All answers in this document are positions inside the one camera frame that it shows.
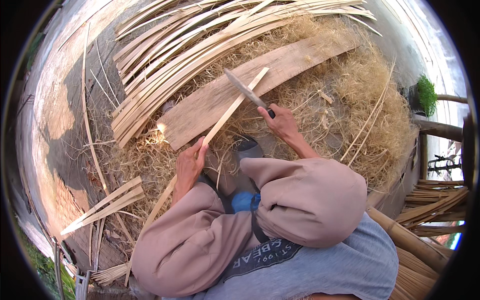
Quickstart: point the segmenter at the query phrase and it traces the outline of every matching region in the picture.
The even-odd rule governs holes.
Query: blue cloth
[[[290,300],[313,293],[386,300],[397,271],[395,245],[364,213],[357,229],[333,247],[270,240],[235,258],[213,287],[177,300]]]
[[[250,203],[252,202],[253,194],[251,192],[239,192],[232,199],[233,211],[236,214],[241,211],[250,211]],[[260,194],[255,193],[255,200],[253,201],[253,210],[258,209],[260,204]]]

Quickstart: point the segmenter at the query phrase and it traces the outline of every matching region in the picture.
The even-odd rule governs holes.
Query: person
[[[258,112],[300,159],[242,159],[260,203],[256,211],[225,214],[217,193],[197,182],[208,149],[203,138],[180,153],[171,208],[132,255],[136,284],[162,299],[388,299],[398,258],[365,213],[364,178],[321,158],[290,110],[270,108],[274,119]]]

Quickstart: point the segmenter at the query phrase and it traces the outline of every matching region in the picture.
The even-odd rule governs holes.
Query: left hand
[[[197,182],[200,172],[205,166],[205,153],[208,149],[208,144],[202,147],[204,136],[201,137],[195,145],[180,153],[177,158],[177,183],[173,188],[173,206],[183,196],[192,189]]]

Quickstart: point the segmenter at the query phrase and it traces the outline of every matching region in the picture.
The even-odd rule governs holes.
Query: right hand
[[[270,128],[273,133],[275,133],[279,138],[284,140],[287,144],[298,138],[299,131],[297,128],[297,122],[293,117],[292,112],[288,108],[281,108],[277,104],[270,104],[271,108],[275,113],[275,118],[272,119],[265,108],[258,107],[258,113],[265,119],[267,122],[268,128]]]

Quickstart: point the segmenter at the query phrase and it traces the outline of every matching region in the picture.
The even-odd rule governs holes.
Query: dry grass
[[[223,73],[224,67],[235,68],[273,49],[316,35],[320,31],[330,33],[330,39],[325,41],[329,43],[339,30],[352,27],[348,21],[334,16],[317,20],[307,17],[292,19],[289,25],[242,45],[211,65],[177,92],[174,100],[182,100],[217,78]],[[326,158],[338,160],[345,153],[371,113],[389,75],[389,64],[369,42],[366,34],[360,34],[359,41],[363,46],[355,51],[309,69],[262,97],[267,102],[275,102],[291,109],[306,141]],[[319,96],[320,89],[335,100],[332,105]],[[321,122],[325,110],[328,129],[323,128]],[[382,111],[365,145],[351,164],[353,170],[365,177],[369,189],[378,188],[389,178],[397,176],[401,167],[400,158],[406,155],[406,141],[412,134],[409,114],[408,104],[396,91],[393,80],[390,80]],[[159,131],[155,130],[158,116],[159,114],[152,117],[148,124],[149,132],[141,138],[130,141],[123,149],[116,145],[102,145],[104,151],[97,154],[106,173],[113,175],[118,182],[142,176],[146,199],[129,205],[127,211],[144,219],[175,174],[175,160],[180,152],[174,152]],[[371,121],[344,163],[353,157],[370,127]],[[233,136],[239,133],[258,138],[262,147],[265,145],[267,157],[289,160],[298,158],[283,141],[270,133],[265,122],[258,117],[255,107],[249,104],[241,106],[234,113],[211,143],[211,149],[224,164],[231,162],[227,150],[232,147]],[[160,210],[159,216],[168,209],[169,203],[170,199]],[[141,221],[129,216],[122,218],[129,220],[132,236],[138,237],[143,227]]]

